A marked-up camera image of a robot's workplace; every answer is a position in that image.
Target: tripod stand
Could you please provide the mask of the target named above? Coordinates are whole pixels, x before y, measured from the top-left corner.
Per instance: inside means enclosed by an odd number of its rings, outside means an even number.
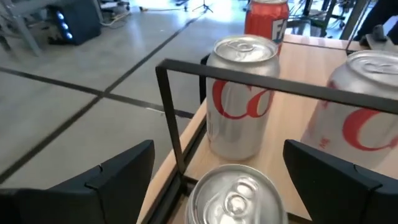
[[[202,4],[201,6],[195,8],[194,10],[192,10],[192,12],[195,11],[195,10],[197,10],[197,9],[199,9],[199,8],[201,8],[201,7],[203,7],[203,8],[205,9],[204,12],[206,12],[207,10],[209,10],[210,12],[213,12],[213,11],[210,9],[210,7],[209,7],[208,5],[206,5],[206,0],[203,0],[203,4]]]

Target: black line on floor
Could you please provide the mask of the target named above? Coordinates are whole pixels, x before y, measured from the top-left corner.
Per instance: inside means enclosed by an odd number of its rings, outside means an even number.
[[[100,95],[103,94],[102,91],[95,90],[95,89],[90,88],[90,87],[76,85],[76,84],[72,84],[72,83],[68,83],[68,82],[64,82],[64,81],[60,81],[60,80],[54,80],[52,78],[45,78],[45,77],[41,77],[41,76],[38,76],[38,75],[29,74],[29,73],[26,73],[26,72],[20,72],[20,71],[16,71],[16,70],[9,69],[9,68],[0,67],[0,72],[6,72],[6,73],[9,73],[11,75],[16,75],[16,76],[19,76],[19,77],[28,78],[28,79],[31,79],[31,80],[36,80],[36,81],[40,81],[40,82],[44,82],[44,83],[48,83],[48,84],[57,85],[57,86],[62,86],[62,87],[65,87],[65,88],[71,88],[72,90],[82,91],[84,93],[90,93],[90,94],[94,94],[94,95],[97,95],[97,96],[100,96]]]
[[[34,156],[36,156],[41,150],[47,147],[55,138],[61,135],[66,129],[68,129],[74,122],[76,122],[79,118],[81,118],[89,109],[91,109],[95,104],[97,104],[101,96],[95,97],[91,100],[86,106],[84,106],[80,111],[75,113],[72,117],[67,119],[64,123],[62,123],[55,131],[53,131],[46,138],[41,140],[36,146],[34,146],[28,153],[19,158],[12,166],[6,169],[3,173],[0,174],[0,184],[2,184],[5,180],[7,180],[13,173],[19,170],[23,165],[25,165],[29,160],[31,160]]]
[[[117,100],[123,103],[129,103],[132,105],[136,105],[136,106],[140,106],[143,108],[147,108],[147,109],[152,109],[152,110],[156,110],[159,112],[164,113],[164,108],[161,105],[157,105],[154,103],[149,103],[146,101],[142,101],[142,100],[137,100],[137,99],[132,99],[126,96],[121,96],[121,95],[116,95],[116,94],[112,94],[112,93],[108,93],[105,96],[106,98],[112,99],[112,100]],[[190,112],[186,112],[186,111],[182,111],[182,110],[174,110],[175,115],[182,117],[182,118],[189,118],[192,119],[193,118],[193,113]]]
[[[110,93],[113,91],[120,83],[122,83],[125,79],[127,79],[131,74],[133,74],[141,65],[146,63],[152,56],[154,56],[157,52],[159,52],[164,46],[166,46],[170,41],[172,41],[176,36],[178,36],[182,31],[184,31],[190,24],[197,21],[205,12],[201,13],[198,17],[195,17],[189,20],[183,27],[177,30],[173,35],[163,41],[159,46],[157,46],[153,51],[151,51],[147,56],[141,59],[135,66],[130,68],[125,74],[123,74],[120,78],[118,78],[114,83],[112,83],[107,89],[105,89],[105,93]]]
[[[20,71],[16,71],[13,69],[0,67],[0,71],[11,74],[11,75],[17,75],[19,77],[29,78],[31,80],[37,80],[40,82],[53,84],[53,85],[57,85],[57,86],[63,86],[65,88],[71,88],[73,90],[78,90],[78,91],[82,91],[85,93],[91,93],[91,94],[96,95],[96,97],[94,99],[92,99],[86,106],[84,106],[82,109],[80,109],[78,112],[76,112],[72,117],[67,119],[55,131],[50,133],[47,137],[45,137],[43,140],[41,140],[41,142],[36,144],[29,152],[24,154],[21,158],[19,158],[17,161],[15,161],[15,163],[13,163],[13,165],[11,165],[4,172],[2,172],[0,174],[0,184],[2,184],[4,181],[6,181],[8,178],[10,178],[10,176],[12,174],[14,174],[16,171],[18,171],[23,165],[25,165],[34,156],[36,156],[39,152],[41,152],[44,148],[46,148],[54,139],[56,139],[59,135],[61,135],[64,131],[66,131],[71,125],[73,125],[76,121],[78,121],[79,118],[81,118],[85,113],[87,113],[95,104],[97,104],[103,98],[109,98],[109,99],[121,101],[124,103],[141,106],[141,107],[144,107],[147,109],[164,111],[163,106],[156,105],[153,103],[148,103],[148,102],[141,101],[141,100],[128,98],[125,96],[110,94],[109,92],[114,90],[129,75],[131,75],[135,70],[137,70],[145,62],[147,62],[151,57],[153,57],[158,51],[160,51],[164,46],[166,46],[166,44],[168,44],[172,39],[174,39],[176,36],[178,36],[182,31],[184,31],[191,23],[197,21],[202,15],[204,15],[204,13],[200,14],[196,18],[189,20],[181,29],[176,31],[172,36],[170,36],[167,40],[165,40],[163,43],[161,43],[155,50],[153,50],[151,53],[149,53],[149,55],[144,57],[140,62],[138,62],[135,66],[133,66],[131,69],[129,69],[124,75],[122,75],[114,83],[112,83],[109,87],[107,87],[107,89],[105,89],[105,92],[95,90],[95,89],[85,87],[85,86],[80,86],[80,85],[76,85],[76,84],[72,84],[72,83],[63,82],[60,80],[54,80],[51,78],[45,78],[45,77],[41,77],[38,75],[29,74],[26,72],[20,72]],[[186,111],[176,110],[175,114],[177,116],[181,116],[184,118],[192,118],[193,117],[192,113],[189,113]]]

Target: pull tab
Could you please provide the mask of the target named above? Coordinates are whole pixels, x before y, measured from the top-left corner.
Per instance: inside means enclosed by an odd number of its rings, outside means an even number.
[[[243,40],[232,40],[227,43],[228,47],[231,47],[232,49],[235,49],[239,52],[250,52],[254,50],[254,47],[252,44],[247,43],[246,41]]]
[[[363,69],[367,72],[398,75],[398,66],[392,64],[366,62]]]
[[[233,219],[255,212],[257,204],[257,183],[249,177],[241,177],[226,191],[224,211]]]

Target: aluminum can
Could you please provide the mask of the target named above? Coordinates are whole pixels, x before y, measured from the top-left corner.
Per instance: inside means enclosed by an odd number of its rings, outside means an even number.
[[[207,65],[230,70],[279,76],[277,46],[254,35],[217,41]],[[206,79],[207,134],[210,148],[221,157],[246,159],[260,149],[273,91],[254,86]]]
[[[185,224],[287,224],[272,182],[248,166],[225,165],[205,174],[185,209]]]
[[[398,100],[398,54],[355,52],[331,74],[328,87]],[[372,169],[397,146],[398,116],[319,101],[301,142]]]
[[[246,12],[244,33],[273,40],[280,54],[288,18],[287,0],[252,0]]]

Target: red coca-cola logo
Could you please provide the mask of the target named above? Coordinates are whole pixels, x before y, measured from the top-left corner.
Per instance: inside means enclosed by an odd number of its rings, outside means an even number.
[[[327,84],[327,87],[337,89],[337,86],[333,81],[330,81]],[[321,108],[319,110],[324,110],[328,108],[329,101],[321,101],[320,105]],[[310,119],[310,122],[308,124],[308,132],[309,134],[313,134],[314,132],[314,126],[315,126],[315,119],[317,117],[317,111],[318,109],[315,110],[313,116]],[[359,141],[359,134],[364,127],[364,125],[375,115],[381,114],[380,111],[374,111],[374,110],[369,110],[365,108],[361,108],[359,110],[356,110],[352,113],[350,113],[347,118],[344,120],[343,123],[343,137],[347,141],[347,143],[356,149],[362,150],[362,151],[378,151],[381,149],[385,148],[395,148],[398,145],[398,135],[392,138],[389,144],[386,144],[384,146],[378,146],[378,147],[366,147],[362,145]],[[327,147],[329,145],[330,139],[322,137],[319,146],[321,148]]]
[[[233,116],[230,115],[228,112],[225,111],[223,104],[222,104],[222,93],[224,90],[225,85],[227,84],[227,81],[223,80],[215,80],[213,84],[213,102],[216,110],[223,115],[225,118],[229,119],[242,119],[246,116],[252,117],[252,118],[259,118],[261,116],[264,116],[268,111],[269,108],[271,107],[272,104],[272,99],[274,97],[274,92],[270,90],[262,90],[259,93],[255,94],[247,103],[246,105],[246,112],[242,115],[238,116]],[[259,102],[261,99],[261,96],[264,95],[266,92],[270,92],[269,94],[269,99],[268,99],[268,105],[267,108],[264,110],[262,113],[258,113],[258,106]]]
[[[362,127],[369,121],[373,116],[381,112],[369,110],[369,109],[359,109],[352,112],[345,119],[343,124],[343,136],[348,144],[352,145],[356,149],[362,151],[377,151],[385,148],[394,148],[398,145],[398,136],[392,138],[389,144],[378,147],[366,147],[359,142],[359,134]]]

